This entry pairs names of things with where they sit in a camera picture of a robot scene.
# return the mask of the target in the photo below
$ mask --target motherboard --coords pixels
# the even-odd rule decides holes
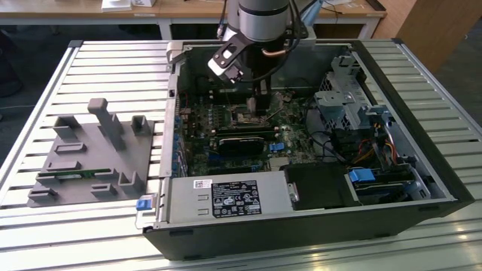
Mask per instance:
[[[228,90],[217,96],[180,102],[188,176],[277,171],[316,161],[302,123],[305,97],[276,91],[265,115],[256,116]]]

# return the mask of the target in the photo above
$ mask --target white box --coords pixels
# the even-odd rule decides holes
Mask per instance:
[[[101,10],[102,12],[130,10],[129,0],[102,0]]]
[[[150,7],[156,0],[132,0],[132,5],[137,7]]]

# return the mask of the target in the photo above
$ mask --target slotted metal table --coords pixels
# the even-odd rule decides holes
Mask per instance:
[[[66,49],[0,169],[1,270],[435,270],[482,268],[482,132],[403,44],[363,41],[475,203],[397,236],[196,261],[168,261],[133,226],[134,200],[27,208],[27,191],[55,133],[55,116],[108,100],[120,121],[154,121],[148,190],[158,186],[168,75],[166,41],[82,42]],[[368,84],[373,97],[377,87]]]

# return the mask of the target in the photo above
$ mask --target blue clip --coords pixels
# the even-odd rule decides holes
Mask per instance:
[[[284,143],[269,144],[269,151],[276,152],[284,149]]]
[[[351,182],[372,182],[375,181],[375,176],[368,168],[357,168],[348,172]]]
[[[152,200],[150,199],[138,199],[136,203],[137,211],[146,211],[152,209]]]

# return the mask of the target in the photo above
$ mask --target power supply label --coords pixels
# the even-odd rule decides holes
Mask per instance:
[[[210,184],[214,218],[249,216],[261,213],[256,181]]]

